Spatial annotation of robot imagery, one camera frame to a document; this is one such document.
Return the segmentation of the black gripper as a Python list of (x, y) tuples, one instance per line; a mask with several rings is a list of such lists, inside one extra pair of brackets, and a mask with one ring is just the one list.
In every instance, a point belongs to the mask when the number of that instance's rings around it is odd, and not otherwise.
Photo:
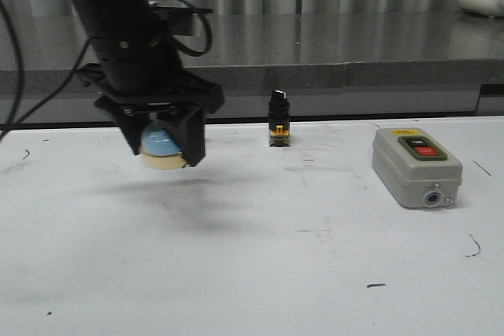
[(134, 155), (139, 155), (141, 135), (150, 122), (147, 114), (136, 113), (165, 111), (174, 105), (180, 107), (174, 112), (157, 114), (158, 123), (178, 145), (182, 158), (191, 167), (205, 157), (204, 110), (214, 114), (224, 104), (220, 84), (183, 70), (159, 85), (126, 94), (111, 86), (99, 64), (83, 66), (77, 71), (77, 77), (83, 85), (98, 88), (101, 97), (94, 102), (94, 106), (120, 129)]

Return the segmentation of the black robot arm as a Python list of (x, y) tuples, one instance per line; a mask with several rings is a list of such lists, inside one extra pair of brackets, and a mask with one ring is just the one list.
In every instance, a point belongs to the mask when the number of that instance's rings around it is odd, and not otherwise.
[(205, 10), (151, 6), (148, 0), (72, 0), (98, 63), (78, 71), (96, 86), (94, 103), (120, 128), (135, 155), (156, 159), (143, 132), (158, 124), (177, 147), (161, 156), (169, 167), (196, 166), (206, 155), (205, 123), (224, 104), (222, 88), (183, 67), (180, 53), (199, 56), (174, 38), (172, 27), (197, 14), (209, 28)]

